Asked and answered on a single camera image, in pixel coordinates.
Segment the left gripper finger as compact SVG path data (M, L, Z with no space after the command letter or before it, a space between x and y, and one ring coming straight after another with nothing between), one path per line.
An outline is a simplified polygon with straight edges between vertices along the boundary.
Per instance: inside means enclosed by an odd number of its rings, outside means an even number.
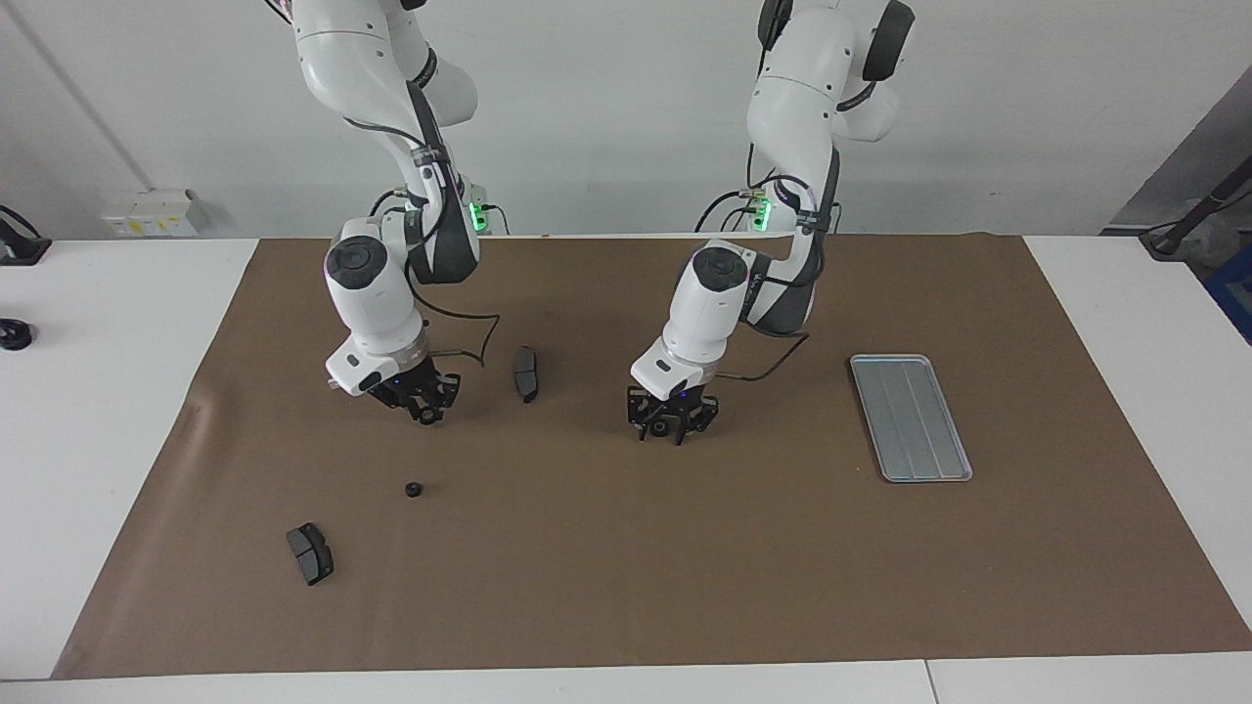
M675 398L675 443L684 445L690 433L702 433L719 415L717 397L680 395Z
M654 418L661 418L664 401L654 397L644 388L627 388L627 418L631 426L639 432L639 440L646 441L649 437L649 423Z

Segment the silver ribbed metal tray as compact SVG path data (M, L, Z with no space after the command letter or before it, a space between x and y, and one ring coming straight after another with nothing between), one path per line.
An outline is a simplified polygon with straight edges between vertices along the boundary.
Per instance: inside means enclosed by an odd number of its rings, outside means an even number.
M854 355L849 367L881 477L890 484L973 479L973 466L926 356Z

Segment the brown paper table mat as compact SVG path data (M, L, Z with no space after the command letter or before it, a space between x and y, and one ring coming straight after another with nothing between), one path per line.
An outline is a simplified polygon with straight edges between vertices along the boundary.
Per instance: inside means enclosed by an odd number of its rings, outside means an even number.
M328 387L326 251L255 247L55 678L1252 650L1019 238L833 241L811 339L681 446L625 391L691 243L487 242L434 427ZM972 480L881 477L854 355L933 362Z

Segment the stacked dark grey brake pads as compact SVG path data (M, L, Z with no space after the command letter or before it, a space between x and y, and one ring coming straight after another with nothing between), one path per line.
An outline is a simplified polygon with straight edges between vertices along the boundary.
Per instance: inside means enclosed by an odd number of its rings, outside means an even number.
M308 585L308 588L314 588L314 585L326 580L336 571L336 562L333 561L333 554L331 552L331 544L327 542L326 535L314 524L303 524L295 526L285 532L285 541L293 557L295 557L295 565L300 570L300 579Z

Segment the black tripod stand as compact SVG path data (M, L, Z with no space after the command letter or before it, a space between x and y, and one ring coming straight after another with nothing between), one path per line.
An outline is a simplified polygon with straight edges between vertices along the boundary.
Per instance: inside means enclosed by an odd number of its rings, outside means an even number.
M1144 246L1146 252L1158 261L1171 259L1189 232L1193 232L1213 214L1224 212L1231 205L1239 204L1241 200L1252 195L1249 183L1252 183L1252 154L1244 157L1244 160L1239 162L1234 170L1226 175L1198 204L1193 205L1184 217L1141 230L1141 246Z

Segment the blue crate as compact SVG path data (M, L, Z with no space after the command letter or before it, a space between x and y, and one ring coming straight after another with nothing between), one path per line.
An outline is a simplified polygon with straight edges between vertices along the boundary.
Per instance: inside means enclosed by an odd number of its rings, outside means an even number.
M1202 286L1229 324L1252 346L1252 243L1203 278Z

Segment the white wall socket box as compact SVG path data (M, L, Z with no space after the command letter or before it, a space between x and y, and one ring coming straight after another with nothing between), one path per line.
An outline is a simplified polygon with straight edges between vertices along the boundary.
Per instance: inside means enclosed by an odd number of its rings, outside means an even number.
M195 238L207 218L188 189L101 190L100 219L116 238Z

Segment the white wall conduit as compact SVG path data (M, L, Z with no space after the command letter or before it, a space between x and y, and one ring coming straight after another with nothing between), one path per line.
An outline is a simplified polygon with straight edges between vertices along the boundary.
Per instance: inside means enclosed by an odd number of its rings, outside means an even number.
M28 19L23 18L23 13L20 13L14 0L0 0L0 18L4 18L6 23L13 23L13 33L18 35L19 43L23 45L23 51L28 54L28 59L36 66L35 71L40 76L39 80L53 85L55 93L63 96L64 100L68 100L68 105L71 106L71 111L78 120L80 133L99 152L106 154L108 162L111 162L111 167L116 172L124 174L121 183L139 193L153 190L154 183L145 173L145 169L135 160L135 157L116 137L116 133L111 130L108 122L99 115L99 111L93 106L88 95L81 91L73 76L68 74L63 63L58 58L54 58L54 54L50 53L49 46L40 39L31 23L28 23Z

